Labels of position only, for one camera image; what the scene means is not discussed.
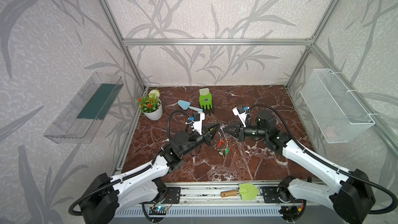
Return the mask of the large metal key ring plate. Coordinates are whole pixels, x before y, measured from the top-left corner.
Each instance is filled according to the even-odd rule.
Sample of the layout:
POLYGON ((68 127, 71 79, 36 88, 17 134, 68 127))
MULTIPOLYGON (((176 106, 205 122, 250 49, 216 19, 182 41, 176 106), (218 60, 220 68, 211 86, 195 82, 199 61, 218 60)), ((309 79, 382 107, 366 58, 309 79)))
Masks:
POLYGON ((227 140, 226 136, 222 132, 219 131, 218 134, 219 134, 219 141, 216 146, 217 153, 223 159, 226 159, 230 153, 229 141, 227 140), (221 147, 218 147, 220 140, 223 140, 223 144, 221 145, 221 147))

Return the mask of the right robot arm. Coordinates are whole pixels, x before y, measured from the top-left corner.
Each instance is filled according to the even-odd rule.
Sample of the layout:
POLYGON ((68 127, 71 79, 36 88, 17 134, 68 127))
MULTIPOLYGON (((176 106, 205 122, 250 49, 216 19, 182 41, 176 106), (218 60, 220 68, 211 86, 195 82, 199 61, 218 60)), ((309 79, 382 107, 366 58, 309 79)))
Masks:
POLYGON ((273 152, 294 161, 324 182, 318 185, 293 176, 286 177, 278 186, 280 198, 290 197, 313 201, 336 212, 349 224, 361 224, 375 204, 375 196, 368 175, 356 169, 340 167, 311 151, 276 126, 271 110, 261 110, 256 125, 249 124, 249 108, 235 107, 239 122, 225 127, 225 132, 243 142, 245 138, 259 138, 273 152))

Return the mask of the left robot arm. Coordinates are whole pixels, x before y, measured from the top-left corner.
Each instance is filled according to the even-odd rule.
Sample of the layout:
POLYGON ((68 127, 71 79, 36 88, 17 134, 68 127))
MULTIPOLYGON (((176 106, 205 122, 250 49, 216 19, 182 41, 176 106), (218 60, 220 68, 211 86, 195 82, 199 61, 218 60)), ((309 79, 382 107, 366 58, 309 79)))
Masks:
POLYGON ((68 212, 82 216, 86 224, 107 224, 115 214, 142 203, 159 202, 166 197, 162 177, 177 170, 183 158, 197 147, 211 144, 220 125, 204 125, 202 131, 181 131, 169 139, 149 162, 128 172, 97 176, 68 212))

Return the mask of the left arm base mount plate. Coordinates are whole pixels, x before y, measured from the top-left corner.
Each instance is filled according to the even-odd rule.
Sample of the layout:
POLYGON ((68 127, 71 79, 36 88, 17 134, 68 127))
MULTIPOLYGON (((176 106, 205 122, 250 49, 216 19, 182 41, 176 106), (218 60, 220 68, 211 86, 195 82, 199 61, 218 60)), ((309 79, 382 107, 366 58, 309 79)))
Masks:
POLYGON ((180 201, 181 187, 167 187, 163 204, 178 204, 180 201))

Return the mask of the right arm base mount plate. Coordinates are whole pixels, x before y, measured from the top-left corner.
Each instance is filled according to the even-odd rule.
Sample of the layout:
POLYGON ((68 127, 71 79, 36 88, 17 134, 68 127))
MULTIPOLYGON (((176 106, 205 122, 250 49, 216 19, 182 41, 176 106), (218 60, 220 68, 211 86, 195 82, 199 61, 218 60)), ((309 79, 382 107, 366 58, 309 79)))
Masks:
POLYGON ((279 195, 278 195, 278 187, 277 186, 264 186, 260 187, 259 192, 263 197, 264 203, 280 203, 279 195))

